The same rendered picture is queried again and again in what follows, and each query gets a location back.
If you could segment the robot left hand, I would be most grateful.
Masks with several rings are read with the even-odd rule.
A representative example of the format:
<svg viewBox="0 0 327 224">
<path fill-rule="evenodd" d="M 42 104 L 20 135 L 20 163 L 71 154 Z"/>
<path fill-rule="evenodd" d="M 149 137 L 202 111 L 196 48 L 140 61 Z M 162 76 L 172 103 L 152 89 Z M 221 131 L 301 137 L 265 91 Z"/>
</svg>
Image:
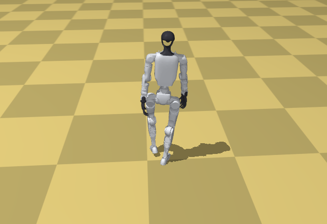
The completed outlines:
<svg viewBox="0 0 327 224">
<path fill-rule="evenodd" d="M 145 112 L 145 110 L 146 110 L 146 108 L 145 108 L 146 97 L 142 97 L 141 103 L 142 103 L 143 114 L 144 114 L 145 116 L 148 116 L 148 115 L 147 115 L 148 113 Z"/>
</svg>

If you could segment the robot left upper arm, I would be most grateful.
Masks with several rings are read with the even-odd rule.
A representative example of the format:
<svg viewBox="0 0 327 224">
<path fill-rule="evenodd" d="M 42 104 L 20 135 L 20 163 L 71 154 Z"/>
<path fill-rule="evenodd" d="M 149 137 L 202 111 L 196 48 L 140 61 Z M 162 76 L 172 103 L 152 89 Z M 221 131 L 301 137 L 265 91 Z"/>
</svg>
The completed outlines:
<svg viewBox="0 0 327 224">
<path fill-rule="evenodd" d="M 144 68 L 144 75 L 145 75 L 145 82 L 151 81 L 151 71 L 152 71 L 152 63 L 155 61 L 156 54 L 148 54 L 146 56 L 145 61 L 145 68 Z"/>
</svg>

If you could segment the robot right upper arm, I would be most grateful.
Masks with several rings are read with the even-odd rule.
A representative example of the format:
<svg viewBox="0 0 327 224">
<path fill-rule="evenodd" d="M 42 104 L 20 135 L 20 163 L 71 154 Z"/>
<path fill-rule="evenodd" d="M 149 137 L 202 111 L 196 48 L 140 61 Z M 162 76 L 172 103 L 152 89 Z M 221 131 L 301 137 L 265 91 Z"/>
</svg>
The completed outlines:
<svg viewBox="0 0 327 224">
<path fill-rule="evenodd" d="M 183 54 L 178 54 L 179 63 L 180 63 L 180 74 L 179 79 L 180 80 L 186 80 L 186 73 L 187 73 L 187 59 L 186 56 Z"/>
</svg>

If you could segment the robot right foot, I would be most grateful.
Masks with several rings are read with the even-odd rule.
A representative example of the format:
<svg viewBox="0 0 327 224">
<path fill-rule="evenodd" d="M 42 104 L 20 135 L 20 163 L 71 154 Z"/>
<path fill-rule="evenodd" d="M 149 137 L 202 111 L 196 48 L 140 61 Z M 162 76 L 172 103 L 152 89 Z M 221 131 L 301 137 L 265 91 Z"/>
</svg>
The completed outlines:
<svg viewBox="0 0 327 224">
<path fill-rule="evenodd" d="M 165 157 L 164 158 L 162 157 L 162 159 L 160 161 L 160 164 L 163 165 L 163 166 L 166 165 L 166 163 L 169 160 L 170 156 L 171 156 L 170 153 L 168 153 L 167 159 L 165 159 Z"/>
</svg>

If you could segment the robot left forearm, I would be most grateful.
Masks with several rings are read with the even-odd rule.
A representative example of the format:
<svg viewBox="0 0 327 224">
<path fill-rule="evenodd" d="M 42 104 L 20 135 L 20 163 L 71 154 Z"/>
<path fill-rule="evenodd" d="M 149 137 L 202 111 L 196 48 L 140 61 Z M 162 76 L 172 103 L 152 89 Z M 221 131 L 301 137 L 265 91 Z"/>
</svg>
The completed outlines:
<svg viewBox="0 0 327 224">
<path fill-rule="evenodd" d="M 149 86 L 149 83 L 145 82 L 145 75 L 143 74 L 143 76 L 142 76 L 141 100 L 142 100 L 142 97 L 146 97 L 146 99 L 147 99 L 148 86 Z"/>
</svg>

